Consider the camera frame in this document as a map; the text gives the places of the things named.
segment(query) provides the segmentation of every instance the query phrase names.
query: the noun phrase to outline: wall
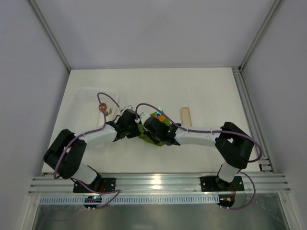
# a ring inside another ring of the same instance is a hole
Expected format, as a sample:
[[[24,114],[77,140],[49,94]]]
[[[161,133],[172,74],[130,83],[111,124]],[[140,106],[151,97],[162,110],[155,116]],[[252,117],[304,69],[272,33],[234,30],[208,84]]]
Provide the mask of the wall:
[[[276,167],[307,218],[307,1],[285,1],[244,69]]]
[[[25,0],[0,2],[0,229],[24,215],[68,72]]]
[[[273,0],[36,0],[72,69],[240,65]]]

